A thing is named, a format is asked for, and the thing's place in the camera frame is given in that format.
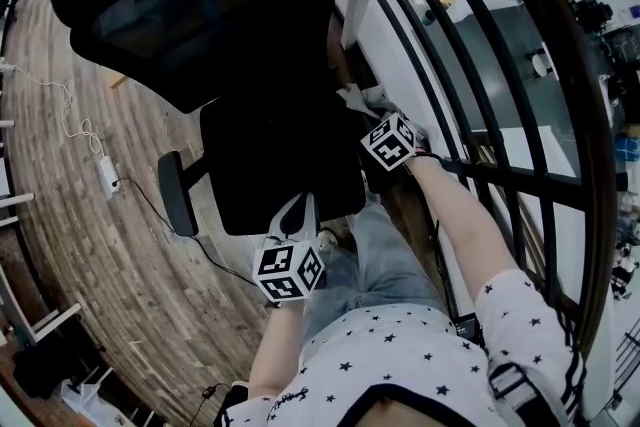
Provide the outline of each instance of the chair seat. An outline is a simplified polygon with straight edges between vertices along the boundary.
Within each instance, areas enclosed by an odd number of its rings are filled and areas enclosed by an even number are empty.
[[[203,107],[205,159],[228,234],[267,233],[280,208],[304,191],[314,193],[321,221],[364,206],[344,102],[331,91],[311,91],[229,95]]]

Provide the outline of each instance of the white cable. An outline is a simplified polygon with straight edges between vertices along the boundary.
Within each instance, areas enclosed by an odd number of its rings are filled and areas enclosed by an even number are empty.
[[[56,87],[59,87],[60,89],[62,89],[62,100],[63,101],[62,101],[62,111],[60,113],[60,122],[62,124],[62,129],[64,130],[65,135],[69,139],[73,139],[74,137],[77,137],[79,135],[83,135],[83,136],[88,137],[89,138],[89,147],[91,148],[92,153],[102,154],[103,157],[105,156],[104,149],[102,148],[102,142],[100,141],[100,138],[98,137],[98,134],[96,134],[93,131],[93,126],[92,126],[91,120],[89,118],[84,118],[82,120],[82,123],[80,123],[80,130],[78,132],[76,132],[75,134],[71,134],[71,133],[69,133],[69,130],[67,130],[67,124],[65,123],[65,117],[66,117],[67,109],[69,109],[71,107],[71,103],[73,102],[73,92],[74,92],[74,89],[75,89],[75,84],[74,84],[73,80],[69,79],[64,84],[59,84],[58,82],[40,82],[39,80],[36,80],[33,77],[29,76],[20,67],[16,66],[15,69],[17,71],[19,71],[20,73],[22,73],[22,75],[24,75],[30,81],[35,82],[36,84],[40,84],[41,86],[56,86]]]

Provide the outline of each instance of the jeans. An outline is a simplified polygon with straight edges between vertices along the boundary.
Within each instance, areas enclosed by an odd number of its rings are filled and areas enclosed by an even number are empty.
[[[327,244],[320,250],[327,287],[314,290],[305,309],[302,346],[329,324],[357,308],[412,303],[448,315],[438,292],[395,228],[377,195],[347,217],[358,256]]]

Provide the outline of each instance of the shoe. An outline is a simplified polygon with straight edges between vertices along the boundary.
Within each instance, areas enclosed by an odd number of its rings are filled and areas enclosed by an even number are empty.
[[[338,239],[336,238],[335,233],[333,233],[329,228],[320,230],[320,233],[318,233],[318,240],[320,241],[320,249],[328,246],[329,244],[338,245]]]

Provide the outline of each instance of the wooden floor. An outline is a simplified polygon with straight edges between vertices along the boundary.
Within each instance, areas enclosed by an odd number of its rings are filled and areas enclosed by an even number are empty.
[[[49,0],[23,0],[17,16],[7,62],[42,82],[73,79],[69,130],[90,118],[118,175],[135,178],[164,212],[157,159],[178,150],[189,164],[202,154],[198,113],[184,115],[132,81],[110,90],[106,70],[70,50],[69,31]],[[347,81],[338,37],[334,30],[330,53]],[[187,425],[206,386],[247,378],[267,318],[263,297],[215,269],[196,243],[172,235],[130,184],[107,200],[99,156],[86,137],[64,136],[61,109],[59,88],[18,73],[5,77],[1,114],[15,120],[5,140],[16,192],[36,195],[19,209],[30,252],[59,305],[82,304],[83,326],[107,349],[119,377],[172,425]],[[225,234],[207,179],[191,197],[211,256],[250,276],[261,237]],[[402,231],[429,266],[430,241],[419,215],[412,217],[414,229],[407,222]],[[210,425],[218,405],[208,401],[194,425]]]

